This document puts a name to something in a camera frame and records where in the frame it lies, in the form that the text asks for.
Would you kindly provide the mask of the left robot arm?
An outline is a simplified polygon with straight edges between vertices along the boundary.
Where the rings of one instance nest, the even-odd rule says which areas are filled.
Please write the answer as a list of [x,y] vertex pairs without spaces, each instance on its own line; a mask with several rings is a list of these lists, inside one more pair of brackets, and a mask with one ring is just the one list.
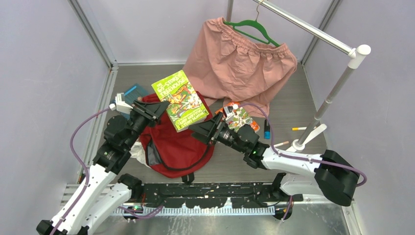
[[50,220],[42,220],[36,231],[40,235],[92,235],[97,228],[128,200],[137,202],[143,195],[141,180],[124,174],[112,189],[100,197],[108,184],[121,172],[131,157],[130,150],[148,126],[155,126],[169,102],[145,103],[123,101],[110,105],[110,110],[130,113],[112,117],[104,131],[105,142],[98,149],[92,165],[85,169],[85,178],[78,189]]

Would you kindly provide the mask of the green treehouse book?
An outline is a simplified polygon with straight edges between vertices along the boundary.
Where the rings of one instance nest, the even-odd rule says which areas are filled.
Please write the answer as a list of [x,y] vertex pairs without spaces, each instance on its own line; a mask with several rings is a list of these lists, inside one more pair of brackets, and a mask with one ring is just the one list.
[[153,83],[151,87],[160,101],[169,102],[167,116],[177,132],[205,120],[209,115],[183,70]]

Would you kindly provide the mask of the red backpack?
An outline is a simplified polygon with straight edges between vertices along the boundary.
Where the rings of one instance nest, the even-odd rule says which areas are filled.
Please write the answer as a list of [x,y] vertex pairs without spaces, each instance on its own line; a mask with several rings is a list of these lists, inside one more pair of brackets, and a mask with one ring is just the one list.
[[215,148],[195,139],[192,133],[188,129],[177,132],[165,111],[159,123],[147,126],[137,139],[144,150],[144,163],[165,177],[191,184],[194,172],[209,162]]

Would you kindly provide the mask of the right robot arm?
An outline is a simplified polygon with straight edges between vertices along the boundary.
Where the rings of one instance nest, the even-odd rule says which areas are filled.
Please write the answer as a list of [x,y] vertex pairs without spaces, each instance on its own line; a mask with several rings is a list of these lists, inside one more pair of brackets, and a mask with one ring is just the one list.
[[244,155],[252,168],[278,170],[272,196],[278,201],[297,194],[322,195],[332,203],[350,206],[362,172],[333,150],[323,154],[302,154],[278,150],[259,141],[259,135],[245,124],[234,131],[222,114],[189,126],[192,136],[205,144],[220,142]]

